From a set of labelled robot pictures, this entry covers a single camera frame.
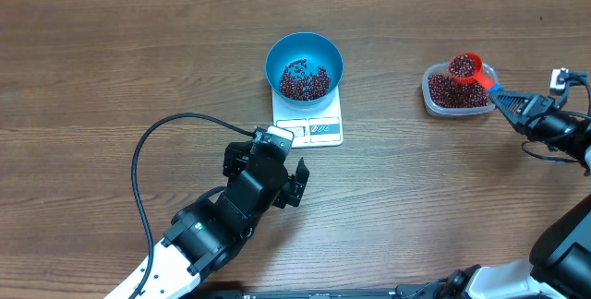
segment pile of beans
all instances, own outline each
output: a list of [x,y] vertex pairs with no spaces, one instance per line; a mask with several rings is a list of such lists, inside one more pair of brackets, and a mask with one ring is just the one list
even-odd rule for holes
[[331,85],[326,69],[319,66],[318,74],[306,74],[306,68],[306,59],[300,59],[283,70],[279,90],[284,96],[297,101],[312,101],[326,95]]
[[450,73],[458,78],[472,77],[475,69],[474,59],[465,54],[456,56],[450,63]]
[[477,82],[459,84],[451,77],[434,74],[428,77],[431,99],[443,108],[471,108],[488,105],[487,91]]

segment wooden table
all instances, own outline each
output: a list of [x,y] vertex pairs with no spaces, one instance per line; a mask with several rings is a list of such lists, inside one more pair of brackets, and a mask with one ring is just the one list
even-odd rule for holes
[[[423,72],[482,54],[511,90],[591,69],[591,0],[0,0],[0,297],[102,298],[147,252],[129,184],[144,130],[179,112],[271,122],[266,53],[313,30],[341,49],[344,144],[295,149],[302,205],[270,210],[208,281],[378,288],[526,257],[589,193],[523,154],[499,113],[426,114]],[[576,90],[570,108],[583,111]],[[223,185],[243,137],[183,120],[150,137],[139,186],[156,239]]]

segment blue bowl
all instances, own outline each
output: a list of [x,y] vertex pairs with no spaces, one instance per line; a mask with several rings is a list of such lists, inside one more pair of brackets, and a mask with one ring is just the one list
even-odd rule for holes
[[[306,59],[306,74],[318,73],[318,67],[326,69],[331,84],[326,95],[312,101],[297,101],[285,97],[279,91],[279,81],[289,64]],[[280,39],[269,51],[265,71],[271,88],[287,103],[298,107],[316,105],[333,96],[333,92],[343,77],[343,57],[339,49],[326,37],[313,32],[297,32]]]

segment white digital scale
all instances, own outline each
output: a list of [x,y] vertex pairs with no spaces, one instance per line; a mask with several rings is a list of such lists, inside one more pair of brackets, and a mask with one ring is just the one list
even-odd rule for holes
[[341,98],[336,87],[322,102],[297,107],[271,89],[273,124],[294,133],[292,148],[340,146],[343,143]]

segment container of beans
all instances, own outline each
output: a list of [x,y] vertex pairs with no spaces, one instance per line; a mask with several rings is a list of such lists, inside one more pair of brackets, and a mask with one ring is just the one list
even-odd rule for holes
[[[458,117],[494,110],[495,105],[478,83],[462,85],[452,80],[449,64],[434,65],[423,75],[423,99],[427,112],[438,117]],[[497,72],[491,66],[485,63],[482,68],[487,77],[499,83]]]
[[341,53],[329,39],[298,32],[273,45],[265,71],[273,91],[286,103],[303,109],[332,99],[343,67]]

